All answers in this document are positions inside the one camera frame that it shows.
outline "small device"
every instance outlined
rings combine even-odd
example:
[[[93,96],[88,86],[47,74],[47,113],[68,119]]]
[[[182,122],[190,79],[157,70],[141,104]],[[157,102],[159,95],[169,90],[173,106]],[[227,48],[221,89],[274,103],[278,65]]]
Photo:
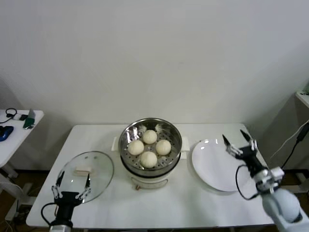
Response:
[[[13,132],[13,130],[14,127],[12,126],[6,126],[6,127],[0,126],[0,142],[6,140]]]
[[[35,121],[35,113],[32,109],[29,110],[29,114],[25,120],[24,123],[24,129],[32,129],[34,127],[34,121]]]

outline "steamed bun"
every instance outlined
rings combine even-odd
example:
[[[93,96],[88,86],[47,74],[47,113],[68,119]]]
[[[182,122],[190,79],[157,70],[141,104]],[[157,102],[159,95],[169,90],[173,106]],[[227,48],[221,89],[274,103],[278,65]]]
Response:
[[[140,140],[135,140],[135,141],[132,141],[128,148],[127,148],[128,152],[133,155],[133,156],[137,156],[139,155],[140,153],[143,152],[144,150],[144,144],[142,141]]]
[[[170,142],[167,140],[160,140],[156,144],[155,149],[159,155],[165,156],[171,151]]]
[[[143,141],[146,144],[153,144],[154,142],[156,142],[156,139],[158,138],[156,132],[154,130],[147,130],[144,134],[143,134]]]
[[[145,168],[153,168],[157,162],[158,159],[155,153],[151,151],[146,151],[140,156],[140,163]]]

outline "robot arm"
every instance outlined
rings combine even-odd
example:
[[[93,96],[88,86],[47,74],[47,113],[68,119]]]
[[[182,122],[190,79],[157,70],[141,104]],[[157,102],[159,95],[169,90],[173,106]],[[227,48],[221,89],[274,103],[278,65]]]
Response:
[[[309,231],[309,219],[300,207],[297,197],[288,190],[279,187],[284,176],[280,167],[269,169],[257,159],[257,143],[248,134],[240,130],[249,146],[236,148],[223,135],[226,151],[239,160],[243,160],[256,183],[258,195],[263,200],[263,208],[271,217],[280,232]]]

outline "floor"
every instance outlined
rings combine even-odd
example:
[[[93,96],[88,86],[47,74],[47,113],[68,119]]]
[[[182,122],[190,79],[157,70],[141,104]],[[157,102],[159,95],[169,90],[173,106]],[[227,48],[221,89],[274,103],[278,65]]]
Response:
[[[33,183],[32,189],[30,190],[30,196],[37,196],[41,186],[43,185],[45,179],[47,177],[47,173],[23,173],[20,172],[18,178],[16,178],[14,181],[19,186],[23,187],[23,185],[26,182]],[[298,179],[294,174],[286,174],[284,180],[282,181],[283,185],[295,185],[299,184]],[[300,204],[303,208],[303,210],[306,212],[307,215],[309,215],[309,200],[306,194],[297,194],[297,197],[300,201]],[[33,228],[29,227],[25,224],[26,217],[23,217],[24,214],[27,214],[27,211],[29,211],[28,208],[21,208],[20,209],[20,216],[17,220],[14,222],[9,222],[11,228],[8,227],[8,224],[4,221],[4,218],[11,208],[11,205],[14,202],[14,198],[6,193],[5,191],[2,191],[0,194],[0,232],[46,232],[48,229],[44,228]],[[234,228],[234,231],[241,232],[243,228]],[[256,227],[246,227],[246,231],[255,231]],[[160,232],[170,232],[171,230],[160,230]],[[231,230],[229,228],[215,228],[215,229],[194,229],[194,230],[174,230],[173,232],[202,232],[202,231],[210,231],[210,232],[230,232]],[[265,226],[260,232],[277,232],[276,226]]]

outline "white wall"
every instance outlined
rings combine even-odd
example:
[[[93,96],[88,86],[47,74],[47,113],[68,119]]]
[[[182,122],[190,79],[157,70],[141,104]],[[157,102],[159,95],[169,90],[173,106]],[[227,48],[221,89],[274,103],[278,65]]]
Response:
[[[261,138],[308,81],[308,8],[306,0],[2,0],[0,77],[24,108],[45,112],[15,167],[50,168],[82,123],[244,122]]]

